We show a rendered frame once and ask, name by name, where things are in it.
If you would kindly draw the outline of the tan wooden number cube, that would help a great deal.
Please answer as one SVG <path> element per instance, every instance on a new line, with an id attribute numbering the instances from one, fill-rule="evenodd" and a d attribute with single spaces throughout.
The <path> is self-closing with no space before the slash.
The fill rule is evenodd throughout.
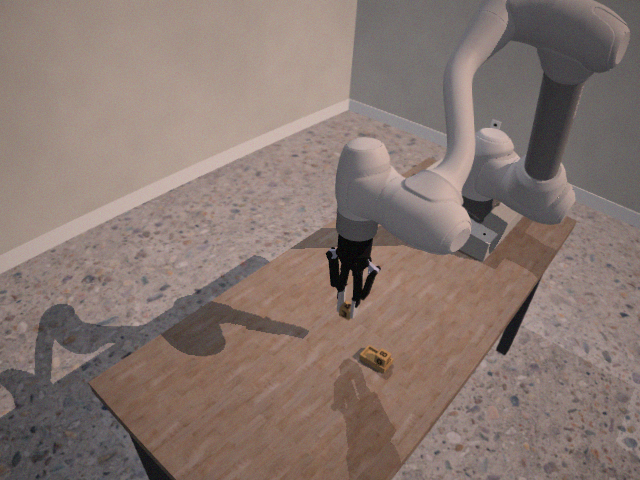
<path id="1" fill-rule="evenodd" d="M 351 303 L 345 301 L 341 305 L 341 307 L 339 309 L 339 316 L 341 316 L 341 317 L 343 317 L 343 318 L 345 318 L 347 320 L 350 320 L 351 319 L 350 318 L 350 311 L 351 311 Z"/>
<path id="2" fill-rule="evenodd" d="M 389 363 L 390 358 L 391 358 L 391 353 L 381 348 L 378 351 L 378 353 L 375 355 L 374 362 L 381 365 L 382 367 L 385 367 Z"/>

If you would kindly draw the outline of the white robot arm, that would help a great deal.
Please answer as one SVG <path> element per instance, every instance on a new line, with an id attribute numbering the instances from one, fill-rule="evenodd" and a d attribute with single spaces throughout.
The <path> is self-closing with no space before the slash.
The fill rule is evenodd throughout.
<path id="1" fill-rule="evenodd" d="M 444 72 L 444 159 L 404 178 L 382 141 L 345 144 L 335 181 L 339 235 L 367 241 L 380 224 L 415 248 L 446 255 L 468 240 L 470 218 L 483 223 L 500 202 L 535 222 L 561 223 L 576 201 L 561 161 L 585 82 L 617 66 L 629 39 L 626 22 L 593 0 L 483 0 Z M 510 40 L 536 47 L 544 71 L 521 158 L 504 132 L 474 129 L 473 76 Z"/>

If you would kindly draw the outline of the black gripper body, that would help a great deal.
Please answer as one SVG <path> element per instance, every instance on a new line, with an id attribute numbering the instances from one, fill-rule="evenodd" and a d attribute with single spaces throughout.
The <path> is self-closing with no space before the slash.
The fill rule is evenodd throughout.
<path id="1" fill-rule="evenodd" d="M 371 259 L 371 249 L 372 249 L 373 238 L 367 241 L 351 241 L 343 238 L 338 234 L 338 248 L 336 249 L 336 254 L 340 260 L 342 261 L 343 257 L 348 258 L 346 269 L 350 269 L 352 271 L 352 263 L 354 261 L 358 262 L 358 272 L 362 271 L 366 267 L 369 266 L 369 261 L 372 262 Z"/>

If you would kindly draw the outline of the orange rectangular tray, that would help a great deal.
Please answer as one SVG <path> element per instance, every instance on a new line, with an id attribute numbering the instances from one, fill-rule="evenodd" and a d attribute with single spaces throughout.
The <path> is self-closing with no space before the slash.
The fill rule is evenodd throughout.
<path id="1" fill-rule="evenodd" d="M 374 367 L 375 369 L 377 369 L 378 371 L 382 372 L 383 374 L 385 373 L 385 371 L 391 366 L 391 364 L 393 363 L 393 358 L 390 358 L 389 363 L 385 366 L 382 367 L 381 365 L 377 364 L 376 362 L 374 362 L 374 358 L 375 358 L 375 354 L 378 352 L 379 350 L 377 350 L 376 348 L 372 347 L 371 345 L 368 345 L 365 350 L 360 354 L 359 359 L 364 361 L 365 363 L 369 364 L 370 366 Z"/>

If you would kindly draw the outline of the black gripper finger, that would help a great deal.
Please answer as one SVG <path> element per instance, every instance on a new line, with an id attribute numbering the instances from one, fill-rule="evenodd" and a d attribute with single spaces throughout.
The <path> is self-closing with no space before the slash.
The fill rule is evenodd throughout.
<path id="1" fill-rule="evenodd" d="M 352 263 L 352 276 L 353 276 L 353 297 L 351 302 L 351 311 L 350 318 L 353 319 L 355 315 L 358 313 L 358 307 L 360 304 L 360 300 L 365 300 L 365 298 L 369 295 L 371 287 L 373 285 L 375 276 L 381 270 L 380 266 L 375 266 L 369 261 L 368 266 L 368 276 L 366 278 L 363 290 L 363 270 L 358 272 L 358 262 L 354 261 Z M 357 309 L 356 309 L 357 308 Z"/>
<path id="2" fill-rule="evenodd" d="M 339 259 L 336 254 L 336 249 L 331 247 L 327 252 L 326 256 L 329 261 L 329 272 L 330 272 L 330 283 L 332 287 L 337 288 L 337 311 L 339 313 L 339 309 L 341 305 L 345 302 L 346 299 L 346 290 L 347 290 L 347 280 L 349 276 L 349 269 L 346 269 L 348 258 L 343 257 L 341 261 L 341 272 L 339 273 Z"/>

